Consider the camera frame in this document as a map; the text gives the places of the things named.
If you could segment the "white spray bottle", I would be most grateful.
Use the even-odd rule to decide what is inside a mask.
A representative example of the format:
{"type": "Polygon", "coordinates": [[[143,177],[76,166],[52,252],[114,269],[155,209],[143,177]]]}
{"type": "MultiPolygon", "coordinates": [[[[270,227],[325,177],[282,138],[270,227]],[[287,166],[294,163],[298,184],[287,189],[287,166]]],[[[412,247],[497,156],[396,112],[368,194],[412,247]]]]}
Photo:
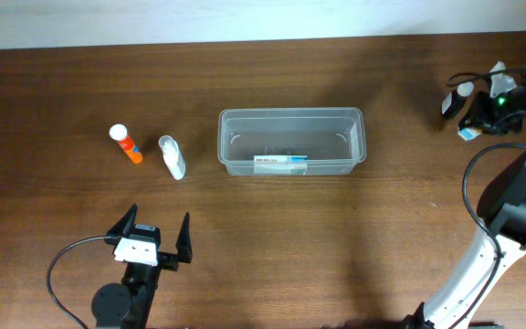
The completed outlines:
{"type": "Polygon", "coordinates": [[[164,135],[159,139],[158,144],[163,153],[163,161],[173,179],[183,179],[186,165],[177,141],[170,135],[164,135]]]}

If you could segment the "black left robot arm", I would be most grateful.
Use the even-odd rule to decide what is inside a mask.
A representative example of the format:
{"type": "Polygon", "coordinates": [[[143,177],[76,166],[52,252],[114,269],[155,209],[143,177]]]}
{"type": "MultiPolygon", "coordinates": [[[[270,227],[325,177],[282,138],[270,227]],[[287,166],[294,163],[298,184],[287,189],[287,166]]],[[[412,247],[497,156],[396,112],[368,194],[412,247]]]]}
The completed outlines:
{"type": "Polygon", "coordinates": [[[160,251],[161,231],[135,221],[133,205],[109,230],[105,242],[113,247],[114,259],[126,264],[121,281],[97,290],[91,312],[97,328],[144,328],[148,322],[160,275],[177,271],[193,259],[190,215],[185,214],[175,243],[176,252],[160,251]]]}

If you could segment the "small jar gold lid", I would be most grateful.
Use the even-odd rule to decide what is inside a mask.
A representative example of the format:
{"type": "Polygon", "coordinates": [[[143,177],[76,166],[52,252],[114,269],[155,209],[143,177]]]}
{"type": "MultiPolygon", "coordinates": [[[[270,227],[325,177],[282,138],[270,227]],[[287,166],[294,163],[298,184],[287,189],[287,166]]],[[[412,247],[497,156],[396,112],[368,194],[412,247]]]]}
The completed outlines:
{"type": "Polygon", "coordinates": [[[471,141],[479,137],[482,134],[480,129],[475,128],[463,128],[458,130],[458,136],[464,141],[471,141]]]}

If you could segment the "orange tube white cap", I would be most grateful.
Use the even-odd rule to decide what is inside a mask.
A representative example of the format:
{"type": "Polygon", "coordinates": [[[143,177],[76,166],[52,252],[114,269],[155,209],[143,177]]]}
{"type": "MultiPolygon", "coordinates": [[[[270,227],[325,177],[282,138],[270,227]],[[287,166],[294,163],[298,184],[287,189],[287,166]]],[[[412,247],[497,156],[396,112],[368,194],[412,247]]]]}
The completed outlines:
{"type": "Polygon", "coordinates": [[[143,161],[141,151],[123,124],[112,125],[109,129],[109,136],[120,146],[134,164],[140,164],[143,161]]]}

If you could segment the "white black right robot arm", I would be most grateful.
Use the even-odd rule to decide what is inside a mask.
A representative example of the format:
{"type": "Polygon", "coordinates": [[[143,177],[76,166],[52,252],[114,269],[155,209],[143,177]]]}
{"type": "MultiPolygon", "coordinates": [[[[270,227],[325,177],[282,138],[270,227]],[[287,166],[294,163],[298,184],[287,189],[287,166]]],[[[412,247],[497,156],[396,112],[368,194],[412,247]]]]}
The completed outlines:
{"type": "MultiPolygon", "coordinates": [[[[470,141],[482,134],[518,133],[526,118],[526,63],[506,69],[498,62],[490,72],[460,72],[447,81],[452,89],[441,105],[445,120],[467,107],[458,124],[458,135],[470,141]],[[518,73],[521,80],[512,76],[518,73]]],[[[477,225],[467,252],[447,283],[400,323],[404,329],[469,328],[471,318],[500,277],[526,254],[526,143],[505,143],[521,155],[485,188],[473,207],[468,180],[475,163],[499,150],[496,144],[473,156],[463,174],[461,195],[477,225]]]]}

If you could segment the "dark bottle white cap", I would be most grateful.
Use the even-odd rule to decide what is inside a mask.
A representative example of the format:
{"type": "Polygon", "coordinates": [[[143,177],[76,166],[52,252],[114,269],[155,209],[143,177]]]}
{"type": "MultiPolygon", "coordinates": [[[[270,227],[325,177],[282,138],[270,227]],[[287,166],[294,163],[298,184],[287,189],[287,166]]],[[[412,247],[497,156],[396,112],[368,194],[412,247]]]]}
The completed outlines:
{"type": "Polygon", "coordinates": [[[442,102],[442,117],[446,120],[453,119],[464,107],[469,95],[473,90],[474,84],[472,82],[461,83],[454,90],[452,90],[442,102]]]}

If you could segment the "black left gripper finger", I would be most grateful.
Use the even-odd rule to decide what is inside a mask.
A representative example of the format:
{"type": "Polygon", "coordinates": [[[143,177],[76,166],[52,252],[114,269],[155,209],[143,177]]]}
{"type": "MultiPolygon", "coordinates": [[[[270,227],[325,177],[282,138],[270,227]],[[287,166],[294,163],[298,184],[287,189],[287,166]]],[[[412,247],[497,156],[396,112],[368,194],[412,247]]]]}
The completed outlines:
{"type": "Polygon", "coordinates": [[[107,231],[107,235],[115,238],[128,237],[133,229],[137,210],[137,205],[132,204],[125,215],[107,231]]]}
{"type": "Polygon", "coordinates": [[[175,244],[177,260],[182,263],[191,263],[193,259],[192,242],[190,236],[190,214],[185,213],[182,226],[175,244]]]}

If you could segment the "white green medicine box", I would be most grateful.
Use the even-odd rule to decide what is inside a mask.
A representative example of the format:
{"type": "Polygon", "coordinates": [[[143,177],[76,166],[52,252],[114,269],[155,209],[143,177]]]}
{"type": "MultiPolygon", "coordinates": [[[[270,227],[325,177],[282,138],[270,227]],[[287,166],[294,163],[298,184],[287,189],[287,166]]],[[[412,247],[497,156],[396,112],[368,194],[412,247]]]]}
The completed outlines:
{"type": "Polygon", "coordinates": [[[308,168],[306,155],[256,155],[255,175],[305,175],[308,168]]]}

